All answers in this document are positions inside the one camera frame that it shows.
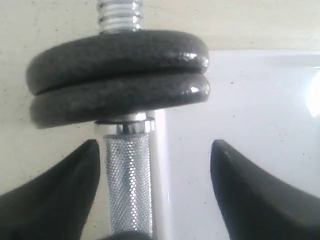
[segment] black weight plate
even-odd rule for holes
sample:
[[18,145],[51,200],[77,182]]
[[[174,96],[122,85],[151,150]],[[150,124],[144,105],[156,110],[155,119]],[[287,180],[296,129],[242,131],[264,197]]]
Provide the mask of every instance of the black weight plate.
[[27,84],[37,95],[131,73],[204,73],[208,64],[206,44],[189,33],[142,30],[102,34],[36,56],[27,70]]
[[204,102],[210,86],[198,73],[150,73],[61,88],[38,95],[30,108],[39,128]]

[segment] white surface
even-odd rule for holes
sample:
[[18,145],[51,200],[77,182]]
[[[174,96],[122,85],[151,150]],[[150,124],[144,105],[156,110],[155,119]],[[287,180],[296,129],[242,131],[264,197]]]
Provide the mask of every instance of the white surface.
[[228,240],[210,177],[224,139],[281,180],[320,197],[320,55],[216,51],[208,102],[166,111],[172,240]]

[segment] weight plate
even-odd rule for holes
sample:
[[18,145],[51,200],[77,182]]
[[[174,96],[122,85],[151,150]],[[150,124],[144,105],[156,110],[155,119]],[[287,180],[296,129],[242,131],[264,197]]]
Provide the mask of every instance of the weight plate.
[[178,31],[141,30],[102,34],[51,48],[27,69],[34,95],[51,90],[144,72],[204,73],[206,44]]
[[149,73],[61,88],[38,95],[30,108],[39,128],[205,102],[206,77],[198,73]]

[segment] dumbbell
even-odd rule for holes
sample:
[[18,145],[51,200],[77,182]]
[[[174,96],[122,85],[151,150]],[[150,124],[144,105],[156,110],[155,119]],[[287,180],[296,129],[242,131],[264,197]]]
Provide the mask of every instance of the dumbbell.
[[206,44],[179,31],[142,30],[142,0],[99,0],[100,34],[53,47],[28,66],[39,128],[95,121],[108,182],[110,233],[153,236],[148,111],[205,102]]

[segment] beige floor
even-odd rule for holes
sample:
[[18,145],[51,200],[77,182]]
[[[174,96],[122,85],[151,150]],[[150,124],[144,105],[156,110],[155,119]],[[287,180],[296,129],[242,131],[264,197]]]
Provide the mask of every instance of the beige floor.
[[[318,0],[146,0],[144,26],[192,32],[211,50],[320,49]],[[0,3],[0,194],[34,178],[80,143],[90,123],[37,130],[25,68],[53,45],[97,33],[96,0],[6,0]],[[100,186],[84,240],[105,235]]]

